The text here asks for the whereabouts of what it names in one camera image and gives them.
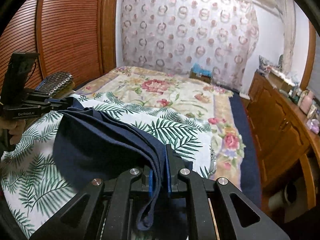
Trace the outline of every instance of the sheer floral curtain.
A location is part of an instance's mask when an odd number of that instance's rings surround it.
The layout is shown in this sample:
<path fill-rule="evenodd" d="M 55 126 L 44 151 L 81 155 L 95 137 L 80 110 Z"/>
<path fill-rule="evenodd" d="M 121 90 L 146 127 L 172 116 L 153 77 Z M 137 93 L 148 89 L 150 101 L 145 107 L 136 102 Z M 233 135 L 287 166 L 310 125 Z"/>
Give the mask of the sheer floral curtain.
<path fill-rule="evenodd" d="M 259 38 L 247 0 L 122 0 L 124 62 L 189 76 L 194 63 L 240 90 Z"/>

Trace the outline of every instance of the wooden wardrobe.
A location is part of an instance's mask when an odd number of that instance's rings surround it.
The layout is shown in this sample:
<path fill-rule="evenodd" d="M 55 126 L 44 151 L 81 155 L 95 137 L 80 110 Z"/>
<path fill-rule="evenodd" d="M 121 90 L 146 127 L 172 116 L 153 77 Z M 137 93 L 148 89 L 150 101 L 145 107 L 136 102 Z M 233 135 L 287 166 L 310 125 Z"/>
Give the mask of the wooden wardrobe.
<path fill-rule="evenodd" d="M 27 86 L 70 72 L 76 85 L 116 67 L 116 0 L 27 0 L 0 37 L 0 89 L 12 52 L 40 53 Z"/>
<path fill-rule="evenodd" d="M 270 197 L 302 176 L 308 208 L 313 208 L 318 186 L 309 160 L 315 158 L 320 167 L 320 137 L 307 128 L 307 117 L 300 108 L 257 72 L 249 96 L 248 119 L 256 142 L 264 194 Z"/>

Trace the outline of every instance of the navy blue bed edge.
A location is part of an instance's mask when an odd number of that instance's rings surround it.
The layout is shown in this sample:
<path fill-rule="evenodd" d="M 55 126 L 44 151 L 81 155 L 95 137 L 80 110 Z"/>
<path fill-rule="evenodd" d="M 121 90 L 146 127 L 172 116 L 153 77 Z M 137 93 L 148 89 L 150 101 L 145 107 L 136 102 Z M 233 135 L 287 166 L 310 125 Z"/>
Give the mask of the navy blue bed edge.
<path fill-rule="evenodd" d="M 247 114 L 239 94 L 234 93 L 229 99 L 235 125 L 246 145 L 240 166 L 240 186 L 244 195 L 260 208 L 262 198 L 260 172 Z"/>

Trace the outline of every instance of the navy blue cloth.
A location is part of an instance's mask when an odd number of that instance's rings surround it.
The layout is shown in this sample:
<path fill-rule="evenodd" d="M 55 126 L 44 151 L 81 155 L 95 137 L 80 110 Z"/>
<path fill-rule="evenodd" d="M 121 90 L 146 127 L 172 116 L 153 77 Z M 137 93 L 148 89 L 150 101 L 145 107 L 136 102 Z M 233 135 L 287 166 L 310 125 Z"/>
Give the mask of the navy blue cloth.
<path fill-rule="evenodd" d="M 257 154 L 247 114 L 239 94 L 233 94 L 233 97 L 230 98 L 230 104 L 235 125 L 239 133 L 242 135 L 243 143 L 246 145 L 244 148 L 244 159 L 240 166 L 240 186 L 246 197 L 249 198 L 257 207 L 261 207 L 262 190 Z"/>
<path fill-rule="evenodd" d="M 77 190 L 94 178 L 114 179 L 138 163 L 153 170 L 154 187 L 137 215 L 137 228 L 148 230 L 164 179 L 165 146 L 152 135 L 113 119 L 102 111 L 84 108 L 75 98 L 63 114 L 53 159 L 62 176 Z"/>

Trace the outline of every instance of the bed sheet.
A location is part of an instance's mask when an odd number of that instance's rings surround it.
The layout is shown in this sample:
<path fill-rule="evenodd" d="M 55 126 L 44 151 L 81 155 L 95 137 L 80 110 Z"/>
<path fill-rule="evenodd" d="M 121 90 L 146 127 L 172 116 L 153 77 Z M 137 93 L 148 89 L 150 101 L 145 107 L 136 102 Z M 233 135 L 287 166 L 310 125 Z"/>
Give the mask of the bed sheet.
<path fill-rule="evenodd" d="M 104 111 L 144 130 L 163 144 L 170 143 L 177 154 L 193 162 L 194 171 L 208 177 L 212 170 L 211 132 L 200 122 L 170 108 L 142 107 L 124 103 L 110 92 L 107 95 L 110 99 L 104 102 L 76 94 L 72 96 L 83 107 Z M 172 121 L 172 116 L 180 122 Z M 4 196 L 27 238 L 76 193 L 60 174 L 52 156 L 61 119 L 62 114 L 56 111 L 45 114 L 26 129 L 16 149 L 4 152 L 1 158 L 0 183 Z"/>
<path fill-rule="evenodd" d="M 77 91 L 100 101 L 110 99 L 108 92 L 125 103 L 171 108 L 207 127 L 216 156 L 212 160 L 216 169 L 208 177 L 228 178 L 241 189 L 240 165 L 245 145 L 233 119 L 229 100 L 233 92 L 200 80 L 134 66 L 116 68 Z"/>

